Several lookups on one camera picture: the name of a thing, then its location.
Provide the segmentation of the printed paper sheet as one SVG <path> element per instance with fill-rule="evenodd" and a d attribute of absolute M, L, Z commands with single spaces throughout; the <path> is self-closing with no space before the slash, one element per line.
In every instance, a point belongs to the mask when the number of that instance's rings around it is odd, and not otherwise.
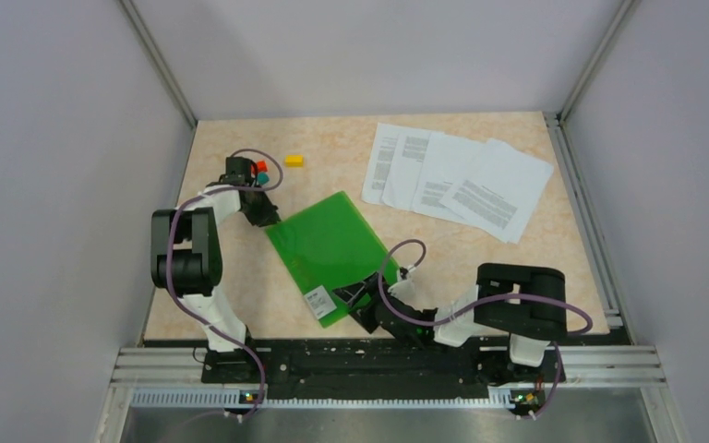
<path fill-rule="evenodd" d="M 554 173 L 550 162 L 490 139 L 440 202 L 503 243 L 516 244 Z"/>
<path fill-rule="evenodd" d="M 427 131 L 424 129 L 378 123 L 361 191 L 361 198 L 366 203 L 382 205 L 383 190 L 391 169 L 394 151 L 398 148 L 401 137 L 422 138 L 426 134 Z"/>
<path fill-rule="evenodd" d="M 469 225 L 441 203 L 441 198 L 466 173 L 483 142 L 434 132 L 431 134 L 410 210 L 448 222 Z"/>

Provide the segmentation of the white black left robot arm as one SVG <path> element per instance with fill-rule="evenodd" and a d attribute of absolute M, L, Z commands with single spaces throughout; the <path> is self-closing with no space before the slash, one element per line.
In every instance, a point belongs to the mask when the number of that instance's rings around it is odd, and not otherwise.
<path fill-rule="evenodd" d="M 223 289 L 223 257 L 218 228 L 241 213 L 255 227 L 281 218 L 268 192 L 281 186 L 284 170 L 269 154 L 237 150 L 224 161 L 218 179 L 194 197 L 150 218 L 150 276 L 175 305 L 203 329 L 208 349 L 227 353 L 224 370 L 237 381 L 258 372 L 259 358 L 246 347 L 249 331 Z"/>

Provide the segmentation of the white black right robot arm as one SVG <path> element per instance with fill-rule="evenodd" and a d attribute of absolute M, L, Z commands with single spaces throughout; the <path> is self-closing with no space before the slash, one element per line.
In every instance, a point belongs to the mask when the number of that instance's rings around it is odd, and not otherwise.
<path fill-rule="evenodd" d="M 405 344 L 459 348 L 488 328 L 505 331 L 504 366 L 517 380 L 537 373 L 546 347 L 568 333 L 565 277 L 556 269 L 482 264 L 475 285 L 451 305 L 422 310 L 406 303 L 415 295 L 413 271 L 400 268 L 395 283 L 374 272 L 332 294 L 366 332 L 384 329 Z"/>

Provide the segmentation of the green plastic folder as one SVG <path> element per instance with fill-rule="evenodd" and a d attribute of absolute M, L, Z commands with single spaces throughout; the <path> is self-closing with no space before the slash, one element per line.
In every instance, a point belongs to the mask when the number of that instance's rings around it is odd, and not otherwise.
<path fill-rule="evenodd" d="M 332 291 L 377 278 L 388 252 L 343 191 L 267 227 L 265 234 L 324 329 L 353 310 Z"/>

